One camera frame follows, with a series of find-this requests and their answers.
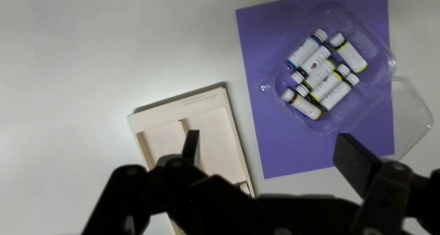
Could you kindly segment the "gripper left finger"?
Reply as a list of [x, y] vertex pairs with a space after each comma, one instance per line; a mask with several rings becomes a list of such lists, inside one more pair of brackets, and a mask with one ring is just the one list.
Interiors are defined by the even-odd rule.
[[267, 208], [196, 167], [199, 144], [199, 130], [189, 130], [182, 152], [161, 157], [153, 169], [115, 169], [81, 235], [142, 235], [161, 213], [186, 235], [273, 235]]

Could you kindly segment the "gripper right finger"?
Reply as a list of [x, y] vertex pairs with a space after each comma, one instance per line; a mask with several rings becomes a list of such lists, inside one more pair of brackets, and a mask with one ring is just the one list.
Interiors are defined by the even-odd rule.
[[351, 234], [410, 235], [403, 222], [414, 218], [440, 235], [440, 169], [423, 177], [404, 163], [378, 158], [348, 133], [337, 136], [333, 164], [363, 199]]

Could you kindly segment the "small white bottle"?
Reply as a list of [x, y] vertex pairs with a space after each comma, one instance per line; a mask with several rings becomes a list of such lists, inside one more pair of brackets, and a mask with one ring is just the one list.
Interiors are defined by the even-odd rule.
[[253, 197], [252, 191], [249, 188], [249, 185], [247, 182], [237, 183], [236, 187], [245, 195], [249, 197]]

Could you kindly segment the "light wooden tray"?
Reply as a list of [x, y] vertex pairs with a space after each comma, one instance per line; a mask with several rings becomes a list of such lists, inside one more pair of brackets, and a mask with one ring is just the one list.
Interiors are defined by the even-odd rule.
[[127, 123], [148, 170], [160, 157], [182, 151], [189, 130], [199, 130], [196, 165], [255, 192], [225, 83], [217, 83], [138, 107]]

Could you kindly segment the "white bottle with black band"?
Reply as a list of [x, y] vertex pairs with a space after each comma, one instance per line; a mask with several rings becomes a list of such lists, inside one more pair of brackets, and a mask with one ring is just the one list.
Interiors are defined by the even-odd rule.
[[355, 74], [349, 74], [321, 100], [320, 106], [325, 111], [334, 108], [360, 82]]

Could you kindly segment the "clear plastic container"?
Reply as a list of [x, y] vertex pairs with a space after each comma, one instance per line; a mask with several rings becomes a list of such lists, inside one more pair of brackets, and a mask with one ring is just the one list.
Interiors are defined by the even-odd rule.
[[433, 116], [424, 100], [416, 92], [411, 81], [395, 76], [397, 61], [390, 48], [375, 35], [361, 19], [348, 9], [334, 3], [324, 4], [303, 19], [302, 32], [295, 42], [306, 39], [317, 29], [322, 29], [328, 38], [321, 45], [331, 46], [337, 67], [345, 61], [335, 51], [329, 40], [341, 33], [357, 49], [368, 63], [368, 67], [355, 74], [360, 82], [330, 111], [325, 111], [320, 102], [312, 102], [322, 110], [320, 119], [312, 120], [290, 106], [281, 94], [287, 88], [295, 91], [300, 85], [292, 78], [297, 70], [267, 69], [266, 79], [260, 89], [283, 105], [298, 118], [301, 124], [318, 135], [336, 135], [342, 132], [365, 132], [375, 144], [385, 146], [381, 156], [390, 160], [401, 160], [429, 132]]

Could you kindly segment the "white bottle with orange band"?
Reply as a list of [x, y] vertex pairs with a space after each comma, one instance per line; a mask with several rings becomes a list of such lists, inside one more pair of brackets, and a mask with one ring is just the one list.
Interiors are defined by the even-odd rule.
[[322, 110], [320, 110], [317, 106], [306, 100], [298, 92], [289, 88], [284, 90], [280, 97], [290, 106], [294, 107], [296, 110], [300, 111], [302, 114], [312, 120], [320, 119], [323, 114]]

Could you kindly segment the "white bottle with yellow band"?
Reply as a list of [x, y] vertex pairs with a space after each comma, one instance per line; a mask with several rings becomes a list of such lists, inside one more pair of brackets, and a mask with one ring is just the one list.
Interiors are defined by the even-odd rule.
[[351, 69], [346, 63], [341, 63], [338, 67], [313, 91], [311, 91], [306, 98], [312, 102], [319, 103], [324, 97], [330, 93], [344, 78], [351, 73]]

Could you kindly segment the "white bottle with green band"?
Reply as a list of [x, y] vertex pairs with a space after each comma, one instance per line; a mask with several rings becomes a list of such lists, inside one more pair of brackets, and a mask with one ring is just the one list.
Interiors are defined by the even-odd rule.
[[337, 67], [333, 57], [329, 57], [322, 62], [316, 70], [313, 70], [300, 85], [295, 88], [295, 92], [302, 97], [306, 97], [310, 92], [315, 90]]

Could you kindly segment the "white bottle with lime band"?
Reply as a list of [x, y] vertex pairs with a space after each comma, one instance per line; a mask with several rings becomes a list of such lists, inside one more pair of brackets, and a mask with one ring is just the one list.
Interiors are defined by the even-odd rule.
[[329, 42], [354, 73], [360, 73], [368, 67], [358, 50], [341, 33], [335, 34]]

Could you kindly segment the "white bottle with teal band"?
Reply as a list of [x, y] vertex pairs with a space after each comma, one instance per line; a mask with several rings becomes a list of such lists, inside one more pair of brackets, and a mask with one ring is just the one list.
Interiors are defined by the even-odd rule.
[[291, 74], [291, 78], [297, 83], [301, 84], [307, 79], [311, 73], [316, 70], [321, 63], [328, 59], [333, 52], [331, 46], [321, 45], [297, 70]]

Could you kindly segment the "white bottle with blue band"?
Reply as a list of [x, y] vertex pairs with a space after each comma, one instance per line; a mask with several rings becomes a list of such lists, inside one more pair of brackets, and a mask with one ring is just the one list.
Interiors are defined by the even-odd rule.
[[285, 64], [289, 69], [295, 70], [303, 64], [328, 38], [328, 34], [317, 29], [314, 34], [308, 36], [304, 43], [286, 59]]

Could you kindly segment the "purple sheet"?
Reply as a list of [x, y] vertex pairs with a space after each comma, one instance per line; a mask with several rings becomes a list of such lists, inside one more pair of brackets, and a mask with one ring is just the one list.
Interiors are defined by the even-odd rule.
[[318, 135], [257, 85], [264, 69], [286, 68], [281, 58], [288, 39], [298, 35], [319, 6], [331, 2], [349, 9], [389, 45], [388, 0], [278, 0], [236, 10], [254, 127], [265, 179], [334, 166], [335, 135]]

